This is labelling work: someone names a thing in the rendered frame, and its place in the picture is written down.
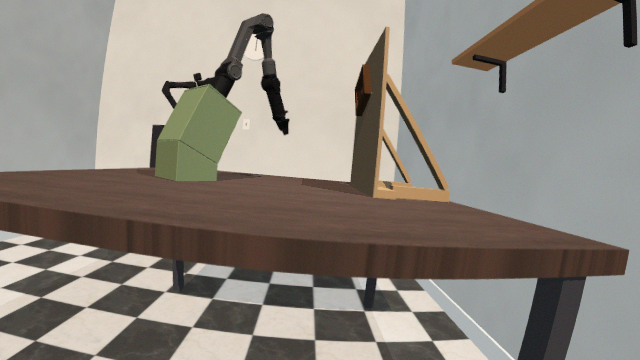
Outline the wooden triangular support brace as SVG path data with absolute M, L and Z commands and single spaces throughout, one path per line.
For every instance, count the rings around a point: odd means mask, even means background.
M 419 150 L 421 151 L 439 189 L 412 187 L 411 179 L 403 166 L 398 154 L 396 153 L 392 143 L 390 142 L 386 132 L 383 130 L 383 142 L 386 145 L 390 155 L 392 156 L 397 168 L 399 169 L 405 183 L 380 181 L 378 182 L 377 198 L 384 199 L 414 199 L 426 201 L 449 202 L 449 188 L 425 138 L 423 137 L 418 125 L 416 124 L 412 114 L 405 104 L 398 89 L 393 83 L 389 74 L 387 74 L 386 90 L 392 98 L 395 106 L 401 114 L 405 124 L 407 125 L 411 135 L 413 136 Z

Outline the brown picture frame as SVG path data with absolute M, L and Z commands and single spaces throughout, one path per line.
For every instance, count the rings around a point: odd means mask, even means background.
M 356 116 L 364 114 L 371 95 L 370 68 L 369 65 L 363 64 L 355 87 Z

